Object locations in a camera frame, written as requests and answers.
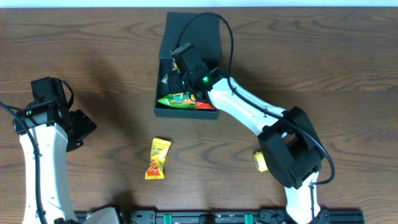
white wall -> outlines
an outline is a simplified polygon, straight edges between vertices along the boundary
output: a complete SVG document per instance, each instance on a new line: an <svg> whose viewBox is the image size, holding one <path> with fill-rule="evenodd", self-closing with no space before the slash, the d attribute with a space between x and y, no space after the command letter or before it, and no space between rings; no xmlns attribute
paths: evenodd
<svg viewBox="0 0 398 224"><path fill-rule="evenodd" d="M398 0L0 0L0 7L398 6Z"/></svg>

black box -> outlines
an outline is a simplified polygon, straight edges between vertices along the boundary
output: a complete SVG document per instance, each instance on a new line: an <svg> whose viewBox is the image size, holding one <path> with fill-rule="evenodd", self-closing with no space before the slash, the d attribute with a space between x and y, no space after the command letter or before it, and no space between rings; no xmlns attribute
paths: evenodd
<svg viewBox="0 0 398 224"><path fill-rule="evenodd" d="M195 16L195 13L168 12L166 28L159 50L159 74L157 77L154 113L163 118L195 118L217 119L218 110L178 110L169 108L157 100L169 94L167 85L160 81L171 72L173 59L170 52L177 45L178 37L185 24ZM214 16L202 16L193 21L184 32L180 44L191 42L210 70L217 67L221 58L219 19Z"/></svg>

yellow object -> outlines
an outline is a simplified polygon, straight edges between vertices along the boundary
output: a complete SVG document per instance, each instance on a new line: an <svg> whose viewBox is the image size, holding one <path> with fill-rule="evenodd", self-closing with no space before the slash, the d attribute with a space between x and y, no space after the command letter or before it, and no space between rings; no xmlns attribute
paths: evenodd
<svg viewBox="0 0 398 224"><path fill-rule="evenodd" d="M254 164L256 165L257 170L259 170L260 172L268 170L266 160L264 159L264 155L262 154L262 152L255 153Z"/></svg>
<svg viewBox="0 0 398 224"><path fill-rule="evenodd" d="M150 150L149 166L145 172L146 180L164 179L163 167L171 144L169 141L154 138Z"/></svg>

brown table surface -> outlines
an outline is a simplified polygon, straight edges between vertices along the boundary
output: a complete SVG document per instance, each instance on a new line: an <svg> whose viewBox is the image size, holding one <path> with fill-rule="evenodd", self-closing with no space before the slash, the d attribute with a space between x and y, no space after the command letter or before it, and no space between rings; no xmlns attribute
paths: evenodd
<svg viewBox="0 0 398 224"><path fill-rule="evenodd" d="M24 107L30 81L58 77L75 91L72 109L98 125L67 154L75 210L116 198L159 210L286 203L284 188L254 167L257 138L230 115L155 117L167 11L225 16L233 77L269 103L307 112L336 164L335 180L318 188L320 205L361 208L367 223L398 222L398 9L1 9L0 100ZM11 116L0 117L0 222L20 223L24 155ZM165 179L144 180L156 136L172 140ZM324 161L320 179L329 171Z"/></svg>

chip bag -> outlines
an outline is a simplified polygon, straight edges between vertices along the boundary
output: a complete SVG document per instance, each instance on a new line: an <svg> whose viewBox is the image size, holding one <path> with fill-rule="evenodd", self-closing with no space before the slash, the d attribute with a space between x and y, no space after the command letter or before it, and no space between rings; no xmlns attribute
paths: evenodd
<svg viewBox="0 0 398 224"><path fill-rule="evenodd" d="M189 93L171 93L157 101L180 110L215 110L215 108L208 103L196 101L194 95Z"/></svg>
<svg viewBox="0 0 398 224"><path fill-rule="evenodd" d="M146 180L164 179L163 167L171 144L169 141L154 138L150 150L149 166L145 172Z"/></svg>

